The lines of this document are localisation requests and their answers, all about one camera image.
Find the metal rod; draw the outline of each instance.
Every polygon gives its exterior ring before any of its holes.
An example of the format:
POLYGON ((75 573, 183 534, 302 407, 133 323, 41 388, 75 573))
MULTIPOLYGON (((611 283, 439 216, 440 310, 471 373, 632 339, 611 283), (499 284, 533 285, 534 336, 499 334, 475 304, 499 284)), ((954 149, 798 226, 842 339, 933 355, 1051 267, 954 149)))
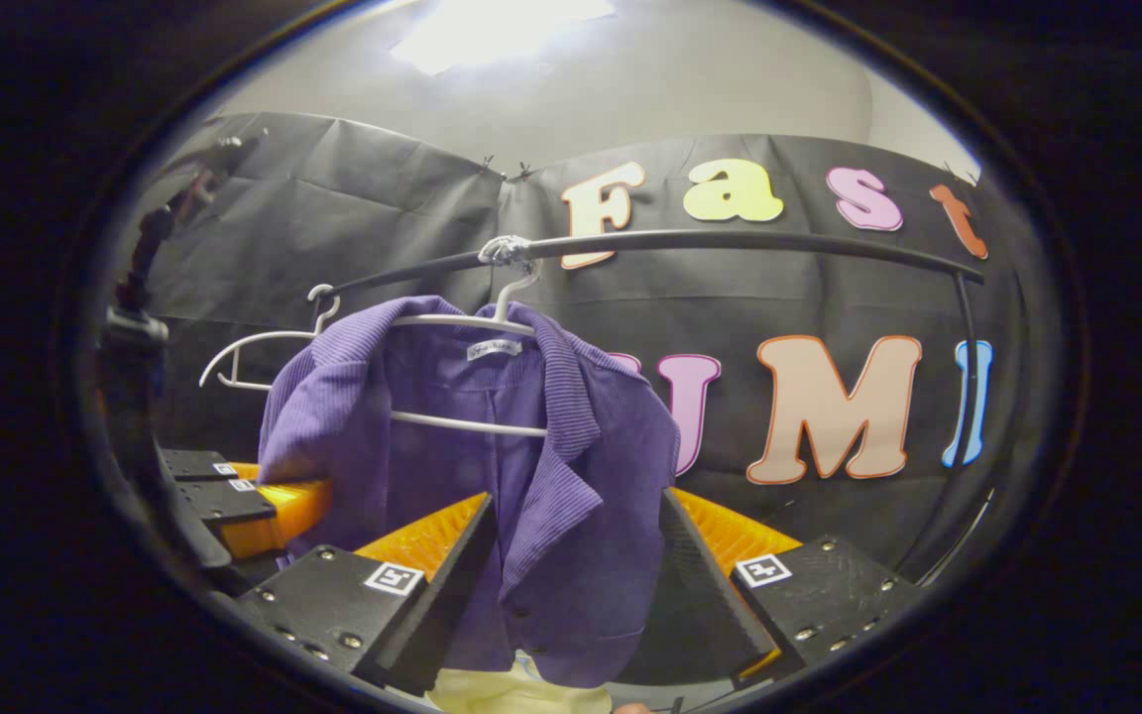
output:
POLYGON ((537 435, 545 438, 548 431, 538 430, 534 426, 510 426, 489 425, 481 422, 464 422, 461 419, 448 419, 448 417, 427 417, 426 415, 412 415, 408 411, 391 411, 391 417, 395 422, 409 422, 413 425, 444 426, 449 430, 461 430, 467 432, 499 433, 510 435, 537 435))
POLYGON ((898 561, 898 568, 894 570, 901 570, 901 567, 906 564, 908 560, 911 559, 925 543, 933 541, 933 539, 941 537, 948 530, 950 530, 951 524, 957 522, 958 519, 947 519, 946 522, 938 522, 938 515, 942 511, 942 506, 951 500, 951 494, 959 488, 959 479, 964 475, 966 465, 966 447, 971 441, 972 422, 975 420, 975 392, 978 392, 978 386, 980 385, 980 366, 978 364, 978 345, 975 345, 975 322, 972 320, 972 305, 968 303, 968 297, 966 296, 966 286, 964 275, 955 275, 955 290, 959 298, 959 311, 964 315, 964 330, 966 334, 966 360, 968 360, 968 369, 966 369, 966 385, 965 385, 965 399, 964 399, 964 417, 959 422, 959 439, 956 443, 955 450, 955 465, 951 466, 952 473, 946 480, 946 484, 942 487, 942 492, 938 494, 936 500, 933 505, 933 514, 928 516, 925 521, 923 531, 919 536, 915 538, 915 543, 911 543, 910 548, 906 551, 906 555, 901 556, 898 561))
MULTIPOLYGON (((794 234, 794 232, 764 230, 638 230, 625 232, 605 232, 605 234, 582 235, 576 238, 553 238, 531 241, 522 250, 522 257, 528 260, 574 256, 577 252, 628 251, 628 250, 670 250, 670 249, 740 249, 740 250, 803 250, 810 252, 829 252, 835 256, 854 258, 871 258, 902 266, 923 267, 926 271, 938 271, 964 275, 975 283, 984 282, 984 274, 965 264, 938 258, 928 252, 898 248, 895 244, 874 243, 869 240, 837 238, 829 235, 794 234)), ((436 273, 466 271, 471 267, 488 267, 475 252, 461 252, 458 256, 426 260, 412 267, 400 267, 344 282, 337 288, 323 290, 321 297, 333 297, 348 289, 377 288, 399 281, 416 280, 420 276, 436 273)))

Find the blue letter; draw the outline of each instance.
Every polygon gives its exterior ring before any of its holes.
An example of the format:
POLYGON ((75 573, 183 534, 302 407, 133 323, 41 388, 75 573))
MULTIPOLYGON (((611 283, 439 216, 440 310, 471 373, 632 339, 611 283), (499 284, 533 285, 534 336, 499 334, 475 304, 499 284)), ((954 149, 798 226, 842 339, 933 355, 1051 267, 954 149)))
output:
MULTIPOLYGON (((959 424, 955 426, 955 441, 942 452, 942 464, 955 465, 955 452, 959 448, 959 430, 964 428, 964 409, 966 407, 966 340, 955 345, 955 361, 959 369, 964 370, 964 398, 959 399, 959 424)), ((968 452, 964 458, 964 465, 971 464, 975 457, 981 455, 981 422, 984 420, 984 393, 989 384, 989 362, 994 362, 994 347, 987 340, 979 339, 975 343, 975 362, 978 362, 978 375, 975 375, 975 415, 972 417, 972 435, 968 438, 968 452)))

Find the yellow cloth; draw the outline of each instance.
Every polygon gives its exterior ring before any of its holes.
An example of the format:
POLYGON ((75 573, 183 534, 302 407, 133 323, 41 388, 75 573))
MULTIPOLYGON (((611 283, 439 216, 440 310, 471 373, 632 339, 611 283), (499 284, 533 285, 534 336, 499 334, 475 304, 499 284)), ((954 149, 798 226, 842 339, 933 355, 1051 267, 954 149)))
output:
POLYGON ((552 685, 524 651, 508 673, 440 669, 426 697, 448 714, 611 714, 606 688, 552 685))

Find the clothing label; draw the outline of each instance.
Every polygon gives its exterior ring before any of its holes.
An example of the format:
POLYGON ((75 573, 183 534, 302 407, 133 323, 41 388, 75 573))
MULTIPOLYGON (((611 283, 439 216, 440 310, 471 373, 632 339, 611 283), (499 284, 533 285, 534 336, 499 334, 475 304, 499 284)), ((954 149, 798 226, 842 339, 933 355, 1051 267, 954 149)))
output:
POLYGON ((739 569, 739 575, 742 575, 742 579, 747 580, 748 586, 753 588, 767 586, 770 583, 778 583, 778 580, 793 577, 793 572, 787 569, 787 565, 779 563, 778 557, 773 555, 762 555, 751 560, 742 560, 735 563, 734 568, 739 569))
POLYGON ((466 360, 473 362, 477 360, 477 358, 493 352, 521 354, 522 345, 512 339, 489 339, 488 342, 471 344, 469 350, 466 350, 466 360))
POLYGON ((421 575, 424 575, 421 570, 394 563, 381 563, 377 570, 372 570, 372 575, 369 575, 364 584, 373 589, 403 597, 412 592, 412 587, 417 586, 417 580, 421 579, 421 575))

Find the hanger hook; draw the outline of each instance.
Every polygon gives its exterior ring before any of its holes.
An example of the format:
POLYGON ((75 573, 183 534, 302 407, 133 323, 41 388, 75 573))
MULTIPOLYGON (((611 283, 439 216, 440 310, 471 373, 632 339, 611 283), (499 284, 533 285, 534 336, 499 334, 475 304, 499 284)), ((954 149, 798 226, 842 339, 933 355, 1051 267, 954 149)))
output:
MULTIPOLYGON (((316 302, 316 298, 320 297, 320 294, 327 289, 332 289, 332 286, 327 283, 321 283, 317 284, 316 288, 312 288, 312 292, 307 294, 307 302, 308 303, 316 302)), ((329 312, 322 313, 322 315, 316 318, 316 335, 320 335, 321 331, 325 329, 325 320, 329 320, 329 318, 335 316, 337 311, 340 311, 340 308, 341 308, 341 297, 340 295, 335 295, 335 303, 331 304, 331 306, 329 307, 329 312)))
POLYGON ((488 241, 478 252, 478 260, 493 266, 520 267, 526 273, 521 280, 513 281, 499 290, 496 297, 494 319, 508 320, 508 297, 514 290, 529 288, 540 280, 540 260, 525 259, 524 252, 531 241, 517 235, 501 235, 488 241))

